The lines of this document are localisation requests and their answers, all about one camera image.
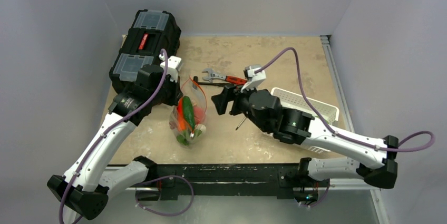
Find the clear plastic bag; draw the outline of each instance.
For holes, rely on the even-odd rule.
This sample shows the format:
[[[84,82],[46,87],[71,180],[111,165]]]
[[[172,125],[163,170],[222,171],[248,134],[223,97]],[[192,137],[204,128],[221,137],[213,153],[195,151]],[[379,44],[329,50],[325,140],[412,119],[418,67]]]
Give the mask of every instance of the clear plastic bag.
[[[207,99],[200,85],[189,78],[181,87],[183,97],[174,106],[169,126],[183,146],[195,143],[206,132]]]

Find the table surface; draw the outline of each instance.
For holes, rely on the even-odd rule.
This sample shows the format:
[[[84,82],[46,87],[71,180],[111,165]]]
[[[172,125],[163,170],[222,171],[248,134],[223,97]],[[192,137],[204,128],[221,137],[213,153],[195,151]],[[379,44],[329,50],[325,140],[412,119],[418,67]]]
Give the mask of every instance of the table surface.
[[[183,37],[177,56],[183,59],[181,83],[194,75],[199,80],[210,67],[222,74],[243,78],[247,65],[264,65],[286,47],[298,51],[304,91],[313,98],[339,107],[337,95],[319,37]],[[279,87],[299,93],[295,58],[287,52],[266,70],[267,79],[260,89]],[[111,164],[127,164],[144,155],[156,163],[279,163],[298,162],[300,158],[333,158],[334,152],[317,154],[297,145],[280,143],[263,134],[250,121],[238,131],[242,115],[218,116],[211,96],[221,87],[203,86],[207,96],[207,132],[189,148],[181,146],[169,128],[172,107],[158,105],[122,143]],[[104,115],[116,92],[110,88]],[[342,118],[338,127],[344,128]]]

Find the black toolbox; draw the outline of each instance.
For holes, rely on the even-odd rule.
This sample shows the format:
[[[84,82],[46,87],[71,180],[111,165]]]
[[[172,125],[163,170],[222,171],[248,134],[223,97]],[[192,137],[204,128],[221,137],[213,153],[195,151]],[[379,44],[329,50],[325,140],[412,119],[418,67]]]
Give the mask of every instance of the black toolbox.
[[[135,82],[143,65],[160,65],[158,55],[162,48],[169,56],[176,55],[180,34],[181,29],[171,13],[139,10],[109,71],[115,91],[120,93],[126,84]]]

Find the white basket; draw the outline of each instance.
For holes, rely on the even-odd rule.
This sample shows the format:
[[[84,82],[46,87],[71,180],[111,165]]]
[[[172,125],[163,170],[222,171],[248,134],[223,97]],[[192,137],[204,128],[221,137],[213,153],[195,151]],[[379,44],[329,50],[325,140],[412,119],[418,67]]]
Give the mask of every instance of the white basket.
[[[303,112],[310,113],[313,116],[317,116],[317,114],[315,114],[315,112],[309,107],[309,105],[307,105],[306,101],[304,101],[303,99],[303,96],[301,96],[300,94],[296,94],[276,87],[273,88],[270,93],[273,96],[277,96],[281,100],[281,105],[286,108],[297,109]],[[309,99],[309,101],[317,109],[317,111],[321,113],[323,119],[326,120],[327,123],[329,123],[330,125],[338,124],[338,116],[340,114],[340,110],[338,109],[338,107],[323,103],[315,99],[307,99]],[[300,145],[300,147],[319,154],[323,152],[330,152],[330,150],[314,146]]]

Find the metal frame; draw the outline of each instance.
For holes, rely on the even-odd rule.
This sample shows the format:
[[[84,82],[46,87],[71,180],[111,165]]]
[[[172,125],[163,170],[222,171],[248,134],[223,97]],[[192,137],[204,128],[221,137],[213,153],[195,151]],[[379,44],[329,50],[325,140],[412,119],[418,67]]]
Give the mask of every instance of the metal frame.
[[[334,57],[332,55],[331,45],[329,43],[329,38],[327,36],[320,36],[320,40],[323,46],[323,51],[326,56],[327,65],[329,67],[329,72],[331,73],[332,81],[334,82],[335,92],[337,94],[338,103],[340,104],[340,113],[344,118],[347,130],[351,132],[354,131],[354,126],[352,124],[351,115],[349,114],[349,108],[346,103],[345,94],[342,89],[342,84],[340,78],[338,77],[337,67],[335,66]],[[358,190],[356,187],[347,186],[348,190]],[[377,219],[380,224],[390,224],[390,220],[386,213],[385,205],[383,204],[381,190],[378,188],[371,187],[371,198],[374,203],[374,208],[376,211]]]

